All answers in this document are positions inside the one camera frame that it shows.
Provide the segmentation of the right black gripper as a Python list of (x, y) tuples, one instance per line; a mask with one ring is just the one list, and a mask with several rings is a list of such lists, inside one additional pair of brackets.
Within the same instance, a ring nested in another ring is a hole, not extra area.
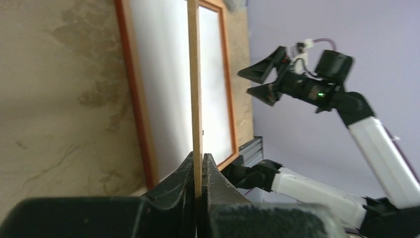
[(273, 83), (247, 89), (247, 93), (273, 107), (283, 94), (317, 107), (317, 113), (338, 107), (344, 94), (344, 82), (354, 58), (333, 50), (324, 50), (315, 67), (315, 76), (298, 74), (289, 69), (287, 48), (279, 46), (258, 63), (238, 71), (238, 76), (263, 84), (275, 68), (279, 74)]

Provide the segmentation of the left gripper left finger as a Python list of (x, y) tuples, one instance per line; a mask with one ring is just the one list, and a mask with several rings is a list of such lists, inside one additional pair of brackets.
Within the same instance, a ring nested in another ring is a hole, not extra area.
[(3, 238), (193, 238), (193, 156), (141, 196), (41, 197), (18, 203)]

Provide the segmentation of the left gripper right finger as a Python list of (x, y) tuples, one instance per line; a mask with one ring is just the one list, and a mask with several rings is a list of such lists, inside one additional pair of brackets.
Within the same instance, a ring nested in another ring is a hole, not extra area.
[(345, 238), (340, 221), (320, 204), (252, 203), (205, 153), (202, 172), (203, 238)]

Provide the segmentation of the brown cardboard backing board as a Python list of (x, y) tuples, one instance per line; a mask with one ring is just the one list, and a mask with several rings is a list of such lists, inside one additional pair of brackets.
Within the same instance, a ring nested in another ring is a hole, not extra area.
[(197, 0), (187, 0), (187, 14), (188, 14), (194, 185), (195, 185), (195, 198), (199, 200), (202, 196), (203, 130), (202, 130), (202, 108), (201, 108), (202, 97), (201, 97), (199, 2)]

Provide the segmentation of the copper wooden picture frame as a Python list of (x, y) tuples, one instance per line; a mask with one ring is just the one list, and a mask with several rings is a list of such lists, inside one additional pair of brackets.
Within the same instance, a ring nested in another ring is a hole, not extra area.
[[(149, 121), (148, 109), (146, 104), (146, 97), (144, 95), (144, 86), (141, 77), (140, 61), (134, 56), (138, 53), (137, 46), (135, 45), (134, 23), (131, 19), (131, 10), (128, 0), (116, 0), (115, 2), (117, 20), (119, 31), (121, 34), (121, 41), (123, 47), (123, 55), (127, 68), (128, 84), (131, 94), (131, 101), (133, 113), (135, 118), (135, 125), (139, 146), (141, 150), (141, 157), (143, 160), (144, 174), (146, 177), (147, 189), (153, 189), (158, 183), (158, 164), (155, 153), (155, 145), (152, 140), (151, 124)], [(227, 105), (228, 105), (228, 120), (229, 120), (229, 133), (230, 141), (232, 143), (232, 152), (221, 162), (217, 163), (219, 170), (224, 169), (239, 155), (238, 139), (236, 135), (236, 125), (234, 122), (233, 112), (233, 98), (231, 91), (231, 80), (229, 75), (229, 60), (228, 60), (228, 43), (227, 32), (225, 23), (225, 6), (220, 0), (200, 0), (198, 5), (208, 10), (216, 12), (219, 19), (219, 28), (221, 33), (221, 51), (224, 66), (224, 76)]]

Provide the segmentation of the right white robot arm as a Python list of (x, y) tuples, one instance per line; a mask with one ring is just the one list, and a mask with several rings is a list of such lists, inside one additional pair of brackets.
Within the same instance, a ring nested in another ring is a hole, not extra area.
[(417, 238), (420, 175), (369, 100), (347, 89), (354, 58), (323, 50), (314, 69), (308, 61), (305, 50), (280, 46), (238, 71), (253, 82), (247, 93), (266, 159), (231, 166), (228, 179), (326, 204), (345, 229), (367, 238)]

